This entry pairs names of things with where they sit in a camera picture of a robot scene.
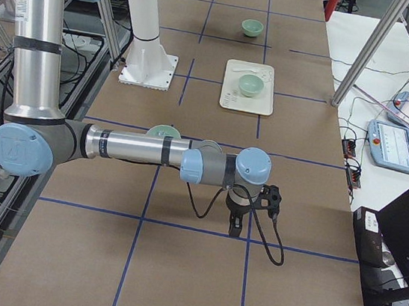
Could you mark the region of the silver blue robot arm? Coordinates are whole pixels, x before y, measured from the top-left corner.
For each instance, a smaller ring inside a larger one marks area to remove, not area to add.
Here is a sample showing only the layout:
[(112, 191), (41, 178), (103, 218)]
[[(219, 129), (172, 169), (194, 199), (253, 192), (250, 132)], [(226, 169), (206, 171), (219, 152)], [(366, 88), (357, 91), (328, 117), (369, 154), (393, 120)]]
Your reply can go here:
[(247, 213), (279, 213), (280, 196), (267, 183), (271, 160), (256, 147), (233, 155), (214, 141), (186, 141), (159, 132), (121, 132), (69, 120), (59, 106), (65, 0), (15, 0), (13, 102), (0, 126), (0, 166), (30, 177), (75, 159), (107, 159), (175, 168), (186, 183), (218, 186), (227, 194), (231, 236)]

